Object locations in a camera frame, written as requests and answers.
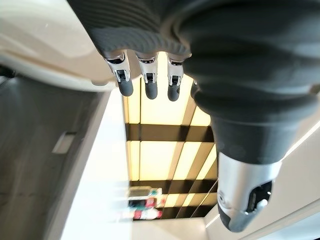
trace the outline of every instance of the ceiling light panel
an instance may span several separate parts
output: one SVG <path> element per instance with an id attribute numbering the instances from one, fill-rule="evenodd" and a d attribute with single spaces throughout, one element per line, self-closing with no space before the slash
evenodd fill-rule
<path id="1" fill-rule="evenodd" d="M 210 115 L 202 111 L 198 106 L 195 108 L 194 115 L 191 121 L 191 126 L 209 126 L 210 125 Z"/>
<path id="2" fill-rule="evenodd" d="M 176 141 L 142 141 L 140 180 L 167 180 Z"/>
<path id="3" fill-rule="evenodd" d="M 168 194 L 165 200 L 165 208 L 172 208 L 176 205 L 179 194 Z"/>
<path id="4" fill-rule="evenodd" d="M 126 163 L 127 163 L 127 170 L 128 170 L 128 176 L 129 180 L 132 180 L 131 177 L 131 150 L 130 150 L 130 142 L 131 141 L 126 141 L 125 143 L 125 150 L 126 150 Z"/>
<path id="5" fill-rule="evenodd" d="M 189 203 L 189 206 L 199 206 L 203 202 L 206 195 L 207 193 L 196 193 Z"/>
<path id="6" fill-rule="evenodd" d="M 128 120 L 130 124 L 140 123 L 140 84 L 140 78 L 133 80 L 133 93 L 127 97 Z"/>
<path id="7" fill-rule="evenodd" d="M 217 158 L 217 149 L 216 149 L 216 145 L 213 145 L 213 147 L 212 147 L 208 157 L 206 158 L 198 176 L 196 177 L 197 180 L 203 180 L 206 177 L 209 169 L 214 164 L 216 158 Z"/>
<path id="8" fill-rule="evenodd" d="M 178 199 L 175 202 L 175 207 L 182 207 L 187 196 L 188 196 L 188 193 L 180 193 Z"/>
<path id="9" fill-rule="evenodd" d="M 179 162 L 176 166 L 173 180 L 184 180 L 188 176 L 192 163 L 201 145 L 199 141 L 187 141 L 184 143 Z"/>
<path id="10" fill-rule="evenodd" d="M 214 161 L 204 179 L 216 180 L 218 178 L 218 163 Z"/>
<path id="11" fill-rule="evenodd" d="M 194 196 L 195 196 L 195 193 L 189 193 L 188 196 L 186 196 L 182 207 L 188 207 L 191 200 L 194 198 Z"/>
<path id="12" fill-rule="evenodd" d="M 139 180 L 139 168 L 140 168 L 140 141 L 131 141 L 130 143 L 130 175 L 131 181 Z"/>
<path id="13" fill-rule="evenodd" d="M 128 124 L 129 123 L 128 97 L 122 96 L 122 102 L 123 102 L 124 122 Z"/>
<path id="14" fill-rule="evenodd" d="M 170 101 L 168 99 L 167 62 L 166 53 L 160 52 L 158 55 L 158 94 L 156 99 L 147 98 L 144 81 L 141 82 L 142 124 L 181 125 L 183 122 L 193 79 L 183 75 L 180 96 L 177 101 Z"/>

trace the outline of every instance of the robotic hand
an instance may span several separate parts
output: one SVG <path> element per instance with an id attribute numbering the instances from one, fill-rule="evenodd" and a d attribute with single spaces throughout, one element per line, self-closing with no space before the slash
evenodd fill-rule
<path id="1" fill-rule="evenodd" d="M 320 83 L 320 3 L 68 2 L 123 95 L 133 92 L 126 49 L 136 52 L 150 99 L 159 51 L 168 55 L 170 100 L 179 97 L 184 71 L 195 79 L 191 96 L 211 116 L 217 146 L 220 218 L 242 231 L 267 205 L 300 120 L 316 108 L 310 88 Z"/>

